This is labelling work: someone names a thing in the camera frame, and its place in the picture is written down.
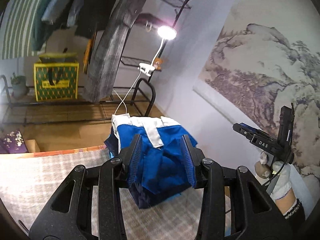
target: yellow label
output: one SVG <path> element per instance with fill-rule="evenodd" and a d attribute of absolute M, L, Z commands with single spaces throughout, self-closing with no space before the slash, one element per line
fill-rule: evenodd
<path fill-rule="evenodd" d="M 69 80 L 60 80 L 56 85 L 56 81 L 53 80 L 54 86 L 50 85 L 49 81 L 42 81 L 43 88 L 68 88 L 70 81 Z"/>

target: plaid bedsheet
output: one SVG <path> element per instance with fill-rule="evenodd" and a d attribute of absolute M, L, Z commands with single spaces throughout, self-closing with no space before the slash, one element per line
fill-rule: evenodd
<path fill-rule="evenodd" d="M 108 149 L 0 162 L 0 197 L 14 220 L 30 228 L 60 183 L 78 164 L 102 165 Z M 97 230 L 97 187 L 92 198 L 92 234 Z M 120 189 L 124 226 L 128 239 L 194 239 L 198 228 L 202 190 L 187 189 L 155 207 L 139 210 L 129 190 Z M 226 201 L 226 210 L 230 203 Z"/>

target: potted plant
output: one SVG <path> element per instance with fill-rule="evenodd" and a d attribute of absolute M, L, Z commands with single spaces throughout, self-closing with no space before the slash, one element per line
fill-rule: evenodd
<path fill-rule="evenodd" d="M 13 97 L 15 99 L 20 99 L 28 93 L 25 76 L 16 76 L 16 74 L 13 72 L 10 79 L 13 89 Z"/>

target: metal screw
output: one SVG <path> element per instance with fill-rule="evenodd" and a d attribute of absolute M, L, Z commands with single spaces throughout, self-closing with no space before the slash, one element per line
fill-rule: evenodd
<path fill-rule="evenodd" d="M 202 162 L 203 162 L 204 164 L 211 164 L 211 163 L 213 163 L 213 160 L 211 160 L 211 159 L 209 159 L 209 158 L 204 158 L 204 159 L 202 159 Z"/>
<path fill-rule="evenodd" d="M 112 159 L 111 159 L 111 163 L 112 163 L 113 165 L 118 164 L 120 161 L 121 161 L 121 159 L 119 159 L 119 158 L 112 158 Z"/>
<path fill-rule="evenodd" d="M 84 170 L 84 166 L 83 165 L 78 165 L 75 167 L 75 171 L 83 171 Z"/>
<path fill-rule="evenodd" d="M 239 171 L 242 172 L 242 173 L 246 173 L 248 171 L 248 168 L 245 167 L 245 166 L 240 166 L 239 167 Z"/>

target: plant pot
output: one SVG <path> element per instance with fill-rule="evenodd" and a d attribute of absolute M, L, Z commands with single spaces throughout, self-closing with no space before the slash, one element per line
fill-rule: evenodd
<path fill-rule="evenodd" d="M 28 88 L 26 86 L 26 77 L 23 77 L 19 84 L 11 84 L 13 89 L 13 97 L 15 99 L 21 99 L 28 93 Z"/>

